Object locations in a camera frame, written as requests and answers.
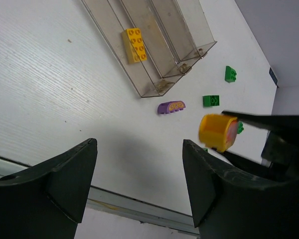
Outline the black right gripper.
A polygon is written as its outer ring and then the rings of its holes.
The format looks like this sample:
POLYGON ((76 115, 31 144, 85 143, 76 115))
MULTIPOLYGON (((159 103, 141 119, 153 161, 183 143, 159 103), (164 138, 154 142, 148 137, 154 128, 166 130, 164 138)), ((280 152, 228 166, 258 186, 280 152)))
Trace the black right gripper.
POLYGON ((235 167, 255 176, 285 182, 299 179, 299 115, 250 115, 222 111, 243 123, 269 130, 262 165, 229 151, 219 152, 235 167))

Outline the yellow long lego brick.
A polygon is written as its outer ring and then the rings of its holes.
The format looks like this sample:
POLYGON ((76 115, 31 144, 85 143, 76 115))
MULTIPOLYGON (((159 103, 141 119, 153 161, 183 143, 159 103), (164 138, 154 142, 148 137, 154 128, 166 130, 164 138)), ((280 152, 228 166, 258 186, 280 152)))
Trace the yellow long lego brick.
POLYGON ((146 61, 146 49, 139 28, 127 28, 121 33, 129 64, 146 61))

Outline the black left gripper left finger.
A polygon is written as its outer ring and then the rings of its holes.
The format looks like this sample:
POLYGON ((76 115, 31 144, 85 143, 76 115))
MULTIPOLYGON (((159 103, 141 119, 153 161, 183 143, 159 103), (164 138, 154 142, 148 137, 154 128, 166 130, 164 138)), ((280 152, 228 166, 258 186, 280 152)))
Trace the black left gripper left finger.
POLYGON ((97 160, 89 138, 65 153, 0 178, 0 239, 72 239, 97 160))

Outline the yellow rounded lego piece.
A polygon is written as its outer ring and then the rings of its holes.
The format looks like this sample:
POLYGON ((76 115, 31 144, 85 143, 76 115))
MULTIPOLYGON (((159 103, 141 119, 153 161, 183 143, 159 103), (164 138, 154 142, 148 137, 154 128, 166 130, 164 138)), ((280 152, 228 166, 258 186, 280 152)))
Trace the yellow rounded lego piece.
POLYGON ((202 118, 198 138, 206 147, 224 152, 230 148, 238 132, 238 119, 218 114, 208 114, 202 118))

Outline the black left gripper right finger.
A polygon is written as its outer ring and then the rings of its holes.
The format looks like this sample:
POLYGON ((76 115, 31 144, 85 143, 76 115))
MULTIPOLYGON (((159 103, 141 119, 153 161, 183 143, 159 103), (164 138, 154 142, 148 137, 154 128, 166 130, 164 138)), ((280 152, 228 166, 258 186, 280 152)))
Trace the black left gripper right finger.
POLYGON ((268 180, 184 140, 194 226, 202 239, 299 239, 299 178, 268 180))

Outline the purple curved lego piece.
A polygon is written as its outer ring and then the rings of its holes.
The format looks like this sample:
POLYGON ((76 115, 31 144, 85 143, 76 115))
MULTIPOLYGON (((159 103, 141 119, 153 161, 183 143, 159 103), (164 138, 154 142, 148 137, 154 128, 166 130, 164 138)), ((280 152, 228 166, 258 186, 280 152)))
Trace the purple curved lego piece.
POLYGON ((170 101, 159 104, 157 107, 158 115, 171 114, 174 112, 182 111, 186 108, 186 105, 183 101, 170 101))

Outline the green lego brick top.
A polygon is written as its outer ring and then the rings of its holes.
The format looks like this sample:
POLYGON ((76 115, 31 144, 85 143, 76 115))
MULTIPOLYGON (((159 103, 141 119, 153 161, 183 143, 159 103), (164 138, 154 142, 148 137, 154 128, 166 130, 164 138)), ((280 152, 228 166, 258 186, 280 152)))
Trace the green lego brick top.
POLYGON ((236 81, 237 73, 230 66, 226 66, 225 69, 225 81, 228 83, 234 83, 236 81))

